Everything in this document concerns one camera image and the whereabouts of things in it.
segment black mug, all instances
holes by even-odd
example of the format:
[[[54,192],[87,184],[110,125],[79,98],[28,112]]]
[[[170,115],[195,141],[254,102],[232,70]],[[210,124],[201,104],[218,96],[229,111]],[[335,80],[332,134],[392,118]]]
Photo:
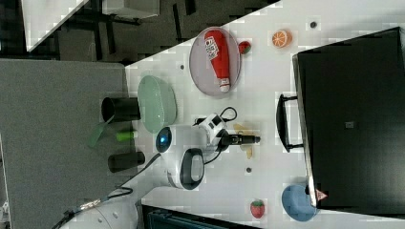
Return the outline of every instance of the black mug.
[[[108,157],[108,168],[111,173],[127,170],[145,163],[143,152],[133,152]]]
[[[138,99],[106,97],[101,104],[101,114],[105,122],[140,120]]]

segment white table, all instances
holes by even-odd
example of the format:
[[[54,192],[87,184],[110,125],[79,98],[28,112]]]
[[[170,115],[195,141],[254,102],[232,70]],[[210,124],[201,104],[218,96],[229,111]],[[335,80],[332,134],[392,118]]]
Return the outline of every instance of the white table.
[[[314,30],[309,27],[311,21],[318,23]],[[239,113],[236,121],[257,130],[262,137],[251,160],[239,147],[223,152],[206,167],[205,178],[197,190],[158,188],[142,203],[260,228],[403,228],[405,221],[398,219],[324,210],[309,222],[291,219],[283,209],[281,194],[289,184],[305,182],[305,161],[302,150],[286,152],[275,122],[278,96],[295,92],[291,62],[294,54],[395,26],[405,26],[403,0],[284,0],[253,12],[223,26],[239,42],[252,43],[250,53],[243,56],[239,84],[224,99],[206,96],[193,84],[188,56],[194,40],[128,66],[126,75],[132,95],[136,95],[139,81],[146,74],[172,85],[179,111],[176,123],[192,124],[197,116],[219,113],[233,106]],[[269,38],[280,29],[290,29],[293,42],[288,48],[277,50]],[[290,104],[291,143],[298,143],[297,105]],[[141,124],[138,130],[136,144],[148,160],[156,153],[154,138]],[[246,167],[252,168],[251,174],[245,172]],[[261,219],[255,219],[249,211],[249,203],[255,198],[266,203],[266,214]]]
[[[89,0],[21,0],[27,51],[31,52]]]

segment black handle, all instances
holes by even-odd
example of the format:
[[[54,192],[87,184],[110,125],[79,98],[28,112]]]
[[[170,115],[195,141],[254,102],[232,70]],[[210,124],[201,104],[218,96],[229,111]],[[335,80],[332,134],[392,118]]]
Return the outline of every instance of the black handle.
[[[295,100],[297,98],[298,98],[297,96],[285,97],[283,94],[281,94],[279,102],[277,104],[277,112],[276,112],[277,131],[279,133],[281,142],[283,143],[287,152],[289,152],[290,149],[304,147],[304,144],[297,144],[297,145],[289,144],[288,138],[288,124],[287,124],[285,103],[287,101]]]

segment plate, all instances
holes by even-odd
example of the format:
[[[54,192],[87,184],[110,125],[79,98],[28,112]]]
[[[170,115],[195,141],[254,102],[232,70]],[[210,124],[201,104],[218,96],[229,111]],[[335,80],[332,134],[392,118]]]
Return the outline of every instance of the plate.
[[[210,30],[221,31],[225,38],[229,52],[229,79],[230,89],[227,93],[235,88],[239,72],[241,70],[241,55],[239,54],[238,43],[235,38],[226,30],[220,27],[210,27],[203,30],[196,38],[191,47],[189,66],[190,74],[193,78],[194,84],[204,94],[210,96],[224,96],[227,93],[223,93],[220,90],[220,84],[218,78],[212,68],[211,61],[208,59],[208,55],[205,50],[205,33]]]

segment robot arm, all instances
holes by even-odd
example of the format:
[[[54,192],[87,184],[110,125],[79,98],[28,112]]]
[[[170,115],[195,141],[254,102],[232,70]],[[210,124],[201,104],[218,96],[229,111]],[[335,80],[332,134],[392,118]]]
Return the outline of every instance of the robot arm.
[[[71,219],[66,219],[66,223],[60,228],[136,229],[138,224],[136,203],[154,188],[161,186],[171,185],[165,163],[160,155],[156,155],[142,171],[121,185],[126,190],[116,189],[108,197],[82,204],[68,212]]]
[[[215,160],[229,145],[251,144],[257,136],[229,135],[222,114],[211,114],[196,125],[173,125],[163,128],[156,137],[159,153],[135,177],[110,196],[83,204],[65,214],[53,229],[135,229],[138,224],[136,203],[156,187],[170,186],[193,190],[204,176],[204,164]],[[218,152],[214,159],[204,158]]]

